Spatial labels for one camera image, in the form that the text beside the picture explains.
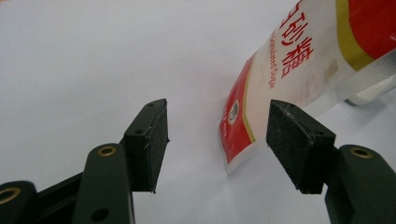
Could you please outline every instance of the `white table surface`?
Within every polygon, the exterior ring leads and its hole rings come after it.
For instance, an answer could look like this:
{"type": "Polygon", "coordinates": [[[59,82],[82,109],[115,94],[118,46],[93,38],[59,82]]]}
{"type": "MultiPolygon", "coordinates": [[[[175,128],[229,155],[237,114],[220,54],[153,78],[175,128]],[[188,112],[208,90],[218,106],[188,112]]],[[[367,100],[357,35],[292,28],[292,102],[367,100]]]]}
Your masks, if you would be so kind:
{"type": "MultiPolygon", "coordinates": [[[[271,150],[227,175],[219,148],[232,85],[294,2],[1,2],[0,183],[42,190],[81,172],[90,150],[166,98],[171,142],[157,194],[134,194],[138,224],[330,223],[324,194],[297,191],[271,150]]],[[[395,115],[390,91],[318,120],[337,147],[370,147],[396,170],[395,115]]]]}

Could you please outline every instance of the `black rubber pad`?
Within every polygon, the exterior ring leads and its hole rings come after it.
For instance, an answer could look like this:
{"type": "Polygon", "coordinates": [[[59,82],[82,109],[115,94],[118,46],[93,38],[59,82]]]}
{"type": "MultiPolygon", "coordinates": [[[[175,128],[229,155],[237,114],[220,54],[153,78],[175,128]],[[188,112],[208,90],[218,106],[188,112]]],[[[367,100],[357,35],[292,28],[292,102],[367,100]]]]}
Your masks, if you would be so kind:
{"type": "Polygon", "coordinates": [[[133,191],[155,192],[168,138],[166,100],[146,104],[123,140],[133,191]]]}
{"type": "Polygon", "coordinates": [[[294,186],[301,193],[321,193],[335,134],[298,106],[273,100],[266,137],[294,186]]]}

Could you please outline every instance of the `screw hole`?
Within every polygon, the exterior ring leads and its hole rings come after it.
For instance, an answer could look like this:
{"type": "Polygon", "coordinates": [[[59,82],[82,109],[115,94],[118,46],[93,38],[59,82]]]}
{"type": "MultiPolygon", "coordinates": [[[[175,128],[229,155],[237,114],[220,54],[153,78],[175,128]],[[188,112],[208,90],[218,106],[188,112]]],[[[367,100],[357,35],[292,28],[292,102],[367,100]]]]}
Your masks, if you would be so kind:
{"type": "Polygon", "coordinates": [[[363,148],[353,147],[352,149],[350,149],[350,152],[353,155],[364,159],[371,159],[373,157],[373,155],[369,151],[363,148]]]}
{"type": "Polygon", "coordinates": [[[107,208],[101,208],[97,211],[95,211],[94,213],[92,213],[91,219],[94,222],[100,222],[105,220],[108,217],[108,214],[110,212],[108,211],[107,208]]]}
{"type": "Polygon", "coordinates": [[[8,203],[21,193],[20,188],[8,188],[0,190],[0,204],[8,203]]]}
{"type": "Polygon", "coordinates": [[[317,134],[317,135],[324,135],[324,132],[323,132],[323,131],[316,131],[315,134],[317,134]]]}
{"type": "Polygon", "coordinates": [[[116,153],[116,149],[114,147],[102,147],[98,150],[98,155],[101,157],[111,156],[116,153]]]}

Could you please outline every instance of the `brass screw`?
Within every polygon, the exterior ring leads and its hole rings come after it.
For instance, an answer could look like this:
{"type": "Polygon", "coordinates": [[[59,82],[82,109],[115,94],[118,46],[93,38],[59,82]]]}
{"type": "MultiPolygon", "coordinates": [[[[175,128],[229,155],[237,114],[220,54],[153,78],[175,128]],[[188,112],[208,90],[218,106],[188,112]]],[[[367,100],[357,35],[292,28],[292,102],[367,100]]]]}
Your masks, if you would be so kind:
{"type": "Polygon", "coordinates": [[[373,157],[373,155],[369,151],[360,147],[351,148],[350,153],[363,159],[371,159],[373,157]]]}
{"type": "Polygon", "coordinates": [[[101,157],[108,157],[117,152],[117,149],[115,147],[102,147],[101,149],[98,150],[98,155],[101,157]]]}
{"type": "Polygon", "coordinates": [[[8,203],[21,193],[20,188],[8,188],[0,190],[0,204],[8,203]]]}

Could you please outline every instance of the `dark green metal bracket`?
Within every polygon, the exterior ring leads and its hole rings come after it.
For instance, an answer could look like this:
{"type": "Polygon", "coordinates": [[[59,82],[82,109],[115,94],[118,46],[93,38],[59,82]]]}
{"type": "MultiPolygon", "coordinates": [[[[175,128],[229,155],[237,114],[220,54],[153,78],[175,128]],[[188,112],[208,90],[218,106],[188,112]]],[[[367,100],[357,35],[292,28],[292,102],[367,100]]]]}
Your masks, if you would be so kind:
{"type": "Polygon", "coordinates": [[[90,152],[81,174],[39,193],[27,181],[1,185],[0,223],[134,223],[132,191],[157,187],[169,142],[166,106],[165,99],[146,104],[119,144],[90,152]]]}
{"type": "Polygon", "coordinates": [[[273,100],[267,143],[294,186],[321,193],[332,224],[396,223],[396,174],[373,150],[333,146],[335,134],[299,107],[273,100]]]}

